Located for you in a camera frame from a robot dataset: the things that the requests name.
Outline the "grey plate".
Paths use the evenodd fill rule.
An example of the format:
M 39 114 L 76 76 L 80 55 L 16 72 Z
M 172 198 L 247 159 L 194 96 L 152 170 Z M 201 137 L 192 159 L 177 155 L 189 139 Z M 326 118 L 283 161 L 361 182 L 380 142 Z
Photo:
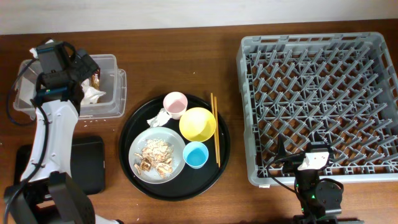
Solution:
M 140 163 L 140 159 L 135 156 L 135 153 L 141 153 L 142 149 L 146 145 L 147 139 L 155 139 L 159 138 L 167 143 L 171 144 L 174 152 L 172 153 L 172 163 L 171 166 L 173 168 L 173 172 L 171 174 L 167 174 L 165 179 L 161 178 L 160 175 L 156 172 L 156 170 L 151 169 L 149 172 L 142 171 L 141 175 L 138 174 L 138 171 L 134 168 L 134 164 Z M 129 153 L 128 153 L 128 164 L 134 175 L 148 184 L 164 184 L 166 182 L 171 181 L 176 178 L 182 169 L 185 166 L 185 161 L 182 157 L 183 149 L 185 148 L 185 143 L 182 137 L 172 129 L 156 127 L 149 128 L 142 133 L 140 133 L 132 142 Z

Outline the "gold snack wrapper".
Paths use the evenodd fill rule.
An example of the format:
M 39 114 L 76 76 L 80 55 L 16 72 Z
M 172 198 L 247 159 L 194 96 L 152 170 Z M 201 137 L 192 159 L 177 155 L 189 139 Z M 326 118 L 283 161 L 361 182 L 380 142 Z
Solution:
M 100 70 L 97 70 L 92 74 L 90 78 L 90 86 L 96 90 L 100 89 Z

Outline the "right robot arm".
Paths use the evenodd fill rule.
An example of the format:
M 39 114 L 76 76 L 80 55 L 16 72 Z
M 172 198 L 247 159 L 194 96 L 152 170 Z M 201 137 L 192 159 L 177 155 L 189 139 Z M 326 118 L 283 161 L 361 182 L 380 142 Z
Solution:
M 306 150 L 287 155 L 284 137 L 278 135 L 275 161 L 282 164 L 284 173 L 295 176 L 293 192 L 302 214 L 293 217 L 294 223 L 338 223 L 336 216 L 341 214 L 344 187 L 334 179 L 320 178 L 319 172 L 331 164 L 333 150 L 318 133 L 313 137 Z

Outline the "grey dishwasher rack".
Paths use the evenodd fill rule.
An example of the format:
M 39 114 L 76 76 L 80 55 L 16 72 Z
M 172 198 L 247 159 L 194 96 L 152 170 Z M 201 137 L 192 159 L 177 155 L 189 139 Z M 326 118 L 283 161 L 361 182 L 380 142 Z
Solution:
M 292 184 L 272 162 L 278 135 L 290 155 L 315 131 L 333 150 L 322 177 L 397 180 L 397 73 L 382 34 L 247 36 L 236 63 L 252 185 Z

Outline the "food scraps pile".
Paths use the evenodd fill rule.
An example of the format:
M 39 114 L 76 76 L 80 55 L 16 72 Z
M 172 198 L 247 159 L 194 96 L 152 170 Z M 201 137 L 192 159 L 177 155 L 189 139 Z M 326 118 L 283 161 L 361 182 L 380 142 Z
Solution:
M 172 145 L 166 141 L 159 138 L 147 139 L 142 152 L 134 154 L 141 160 L 140 163 L 134 164 L 134 168 L 139 175 L 141 175 L 142 171 L 149 172 L 154 169 L 161 178 L 165 179 L 167 174 L 173 172 L 171 166 L 173 152 Z

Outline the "wooden chopstick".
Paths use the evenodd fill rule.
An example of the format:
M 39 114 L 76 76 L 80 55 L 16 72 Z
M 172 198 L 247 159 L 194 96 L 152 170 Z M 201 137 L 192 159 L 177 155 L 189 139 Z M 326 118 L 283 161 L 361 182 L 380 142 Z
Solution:
M 217 152 L 217 164 L 218 168 L 221 167 L 221 159 L 220 159 L 220 136 L 219 136 L 219 124 L 218 124 L 218 107 L 217 107 L 217 97 L 213 97 L 214 104 L 214 112 L 215 112 L 215 121 L 216 121 L 216 131 L 215 131 L 215 140 L 216 140 L 216 152 Z
M 216 130 L 217 130 L 217 124 L 216 124 L 216 118 L 215 118 L 215 109 L 214 109 L 214 97 L 213 93 L 210 94 L 210 100 L 211 100 L 211 113 L 213 115 L 213 139 L 214 139 L 214 144 L 215 144 L 215 159 L 216 159 L 216 164 L 218 165 L 218 150 L 217 150 L 217 139 L 216 139 Z

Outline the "pink cup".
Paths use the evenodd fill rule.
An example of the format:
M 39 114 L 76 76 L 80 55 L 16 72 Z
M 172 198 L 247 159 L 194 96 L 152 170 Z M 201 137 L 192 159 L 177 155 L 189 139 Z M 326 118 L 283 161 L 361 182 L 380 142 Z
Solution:
M 180 119 L 188 106 L 187 97 L 178 91 L 168 93 L 163 100 L 163 107 L 173 119 Z

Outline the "clear plastic waste bin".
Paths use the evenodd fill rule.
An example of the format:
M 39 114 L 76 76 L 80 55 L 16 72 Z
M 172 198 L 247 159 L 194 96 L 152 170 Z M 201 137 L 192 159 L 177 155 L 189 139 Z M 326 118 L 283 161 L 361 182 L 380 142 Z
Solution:
M 97 54 L 91 57 L 100 67 L 99 90 L 106 94 L 99 98 L 97 104 L 81 106 L 79 119 L 120 118 L 126 106 L 126 72 L 118 68 L 116 57 L 112 54 Z M 41 72 L 40 63 L 34 62 L 15 86 L 17 95 L 13 97 L 12 106 L 16 111 L 30 116 L 31 119 L 35 119 L 35 109 L 29 100 L 35 95 L 35 83 Z

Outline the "round black serving tray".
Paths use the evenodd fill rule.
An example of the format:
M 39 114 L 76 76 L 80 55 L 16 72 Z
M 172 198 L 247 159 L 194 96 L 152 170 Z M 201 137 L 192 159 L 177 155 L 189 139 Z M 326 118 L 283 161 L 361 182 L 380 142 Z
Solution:
M 164 97 L 164 95 L 160 95 L 145 102 L 127 119 L 119 138 L 119 162 L 125 176 L 142 193 L 158 200 L 181 201 L 202 194 L 221 177 L 228 163 L 231 140 L 228 126 L 219 114 L 220 167 L 215 162 L 214 140 L 209 139 L 204 142 L 204 145 L 209 150 L 209 158 L 203 167 L 193 169 L 185 165 L 176 178 L 164 184 L 149 184 L 144 182 L 138 175 L 134 174 L 129 165 L 128 154 L 133 140 L 149 127 L 146 121 L 163 107 Z

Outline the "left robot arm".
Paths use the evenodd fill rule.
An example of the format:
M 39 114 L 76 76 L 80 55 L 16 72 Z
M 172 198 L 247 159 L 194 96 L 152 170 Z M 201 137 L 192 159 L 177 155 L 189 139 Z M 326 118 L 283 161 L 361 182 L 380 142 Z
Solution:
M 33 48 L 42 73 L 31 103 L 36 113 L 32 151 L 20 182 L 4 191 L 3 223 L 109 223 L 95 213 L 73 181 L 72 139 L 84 92 L 81 83 L 100 70 L 83 49 L 49 39 Z

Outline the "black rectangular tray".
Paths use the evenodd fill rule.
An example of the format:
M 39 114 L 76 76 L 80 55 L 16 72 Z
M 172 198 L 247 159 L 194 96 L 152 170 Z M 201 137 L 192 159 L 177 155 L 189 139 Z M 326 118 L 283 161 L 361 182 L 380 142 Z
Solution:
M 21 146 L 16 154 L 13 185 L 19 185 L 27 167 L 32 144 Z M 104 142 L 100 136 L 73 138 L 71 151 L 73 181 L 86 195 L 94 195 L 105 189 Z

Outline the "blue cup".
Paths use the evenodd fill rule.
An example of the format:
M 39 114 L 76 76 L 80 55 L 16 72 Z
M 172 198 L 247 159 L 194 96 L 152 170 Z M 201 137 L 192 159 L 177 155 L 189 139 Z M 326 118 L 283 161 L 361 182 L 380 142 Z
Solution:
M 188 143 L 183 150 L 183 159 L 193 169 L 202 168 L 209 158 L 208 148 L 198 141 Z

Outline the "white napkin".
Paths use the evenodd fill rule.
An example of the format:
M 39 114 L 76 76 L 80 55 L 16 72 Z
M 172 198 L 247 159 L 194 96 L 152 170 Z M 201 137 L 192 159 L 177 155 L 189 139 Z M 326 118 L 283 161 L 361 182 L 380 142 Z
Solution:
M 86 79 L 81 83 L 84 97 L 81 101 L 81 105 L 97 104 L 99 98 L 104 96 L 106 92 L 99 91 L 90 85 L 90 80 Z
M 171 118 L 172 117 L 168 114 L 167 110 L 162 108 L 155 117 L 147 120 L 147 124 L 150 128 L 161 127 L 165 125 Z

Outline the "yellow bowl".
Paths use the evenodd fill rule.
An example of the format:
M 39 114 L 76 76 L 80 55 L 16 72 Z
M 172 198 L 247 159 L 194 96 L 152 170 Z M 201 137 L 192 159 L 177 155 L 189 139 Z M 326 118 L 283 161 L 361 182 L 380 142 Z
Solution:
M 187 110 L 179 121 L 179 130 L 188 141 L 204 142 L 213 136 L 213 115 L 205 108 Z

